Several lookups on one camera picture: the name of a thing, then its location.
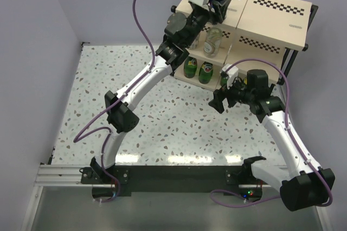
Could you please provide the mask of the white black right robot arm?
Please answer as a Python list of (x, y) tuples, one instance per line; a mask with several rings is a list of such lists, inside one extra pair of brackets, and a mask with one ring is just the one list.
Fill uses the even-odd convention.
[(247, 158), (236, 175), (237, 181), (249, 184), (264, 181), (279, 192), (290, 211), (327, 205), (335, 175), (331, 169), (322, 168), (307, 150), (285, 113), (284, 103), (271, 95), (267, 73), (262, 69), (249, 70), (246, 82), (238, 73), (238, 68), (231, 65), (222, 68), (220, 74), (226, 78), (226, 84), (214, 91), (209, 106), (222, 113), (224, 100), (229, 107), (237, 103), (248, 105), (272, 136), (287, 168), (280, 169), (263, 156)]

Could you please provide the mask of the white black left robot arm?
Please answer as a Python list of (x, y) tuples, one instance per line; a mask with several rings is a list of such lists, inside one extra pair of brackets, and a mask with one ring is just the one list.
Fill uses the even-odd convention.
[(212, 5), (201, 7), (191, 3), (192, 12), (186, 16), (175, 12), (167, 20), (163, 42), (153, 53), (154, 60), (117, 93), (105, 94), (107, 122), (116, 130), (113, 144), (101, 148), (101, 155), (91, 160), (93, 177), (99, 183), (113, 178), (111, 168), (121, 142), (139, 122), (135, 115), (139, 102), (163, 78), (172, 74), (189, 56), (188, 48), (207, 23), (221, 24), (226, 19), (231, 0), (213, 0)]

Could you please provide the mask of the clear bottle green cap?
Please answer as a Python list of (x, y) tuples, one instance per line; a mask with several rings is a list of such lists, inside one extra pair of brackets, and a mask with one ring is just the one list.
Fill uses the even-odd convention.
[(193, 40), (192, 44), (190, 45), (189, 49), (196, 49), (198, 47), (200, 40), (200, 34), (196, 36), (196, 38)]
[(222, 30), (217, 27), (212, 27), (207, 31), (203, 48), (206, 57), (215, 57), (217, 55), (222, 37)]

